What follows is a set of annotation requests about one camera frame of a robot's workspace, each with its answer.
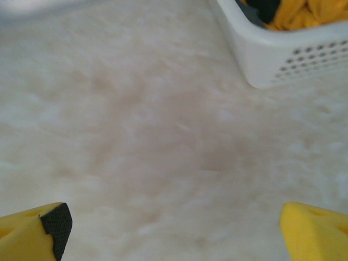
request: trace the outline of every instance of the yellow cloth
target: yellow cloth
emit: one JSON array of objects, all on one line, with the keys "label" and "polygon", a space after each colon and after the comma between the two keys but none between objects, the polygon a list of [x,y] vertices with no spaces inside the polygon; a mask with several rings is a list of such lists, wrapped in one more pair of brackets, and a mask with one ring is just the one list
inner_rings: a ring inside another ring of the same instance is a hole
[{"label": "yellow cloth", "polygon": [[282,0],[271,30],[298,30],[348,20],[348,0]]}]

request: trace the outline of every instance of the dark cloth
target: dark cloth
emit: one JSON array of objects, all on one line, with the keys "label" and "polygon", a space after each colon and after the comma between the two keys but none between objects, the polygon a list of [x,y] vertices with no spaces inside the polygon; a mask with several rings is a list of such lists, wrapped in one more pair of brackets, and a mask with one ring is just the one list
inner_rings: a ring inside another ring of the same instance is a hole
[{"label": "dark cloth", "polygon": [[242,3],[239,0],[235,0],[239,6],[239,8],[242,10],[242,12],[244,13],[245,17],[253,24],[255,24],[256,26],[260,26],[265,28],[265,26],[263,25],[262,21],[259,18],[259,11],[256,8],[253,7],[249,7],[246,4]]},{"label": "dark cloth", "polygon": [[246,3],[256,8],[260,20],[268,24],[273,21],[281,0],[246,0]]}]

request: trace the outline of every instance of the white fluffy rug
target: white fluffy rug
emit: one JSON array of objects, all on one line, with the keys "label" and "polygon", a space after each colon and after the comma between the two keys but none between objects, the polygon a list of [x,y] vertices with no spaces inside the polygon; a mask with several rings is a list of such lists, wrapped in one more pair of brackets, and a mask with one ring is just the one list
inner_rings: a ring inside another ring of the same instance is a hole
[{"label": "white fluffy rug", "polygon": [[282,260],[284,202],[348,212],[347,86],[250,87],[205,0],[1,29],[0,215],[67,202],[63,261]]}]

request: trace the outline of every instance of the black foam edge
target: black foam edge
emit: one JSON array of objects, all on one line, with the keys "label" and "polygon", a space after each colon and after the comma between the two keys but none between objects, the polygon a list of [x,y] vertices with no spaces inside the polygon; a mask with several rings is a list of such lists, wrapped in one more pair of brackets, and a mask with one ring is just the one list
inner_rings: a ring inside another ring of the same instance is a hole
[{"label": "black foam edge", "polygon": [[40,217],[46,234],[53,238],[53,254],[57,261],[61,261],[70,232],[72,217],[66,203],[57,206],[46,215]]}]

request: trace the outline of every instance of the white plastic basket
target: white plastic basket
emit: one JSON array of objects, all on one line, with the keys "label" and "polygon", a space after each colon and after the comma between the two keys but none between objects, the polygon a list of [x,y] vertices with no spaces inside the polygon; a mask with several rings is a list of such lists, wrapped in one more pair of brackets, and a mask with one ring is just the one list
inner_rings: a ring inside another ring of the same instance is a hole
[{"label": "white plastic basket", "polygon": [[235,0],[209,0],[250,85],[267,89],[323,73],[348,73],[348,22],[294,32],[253,25]]}]

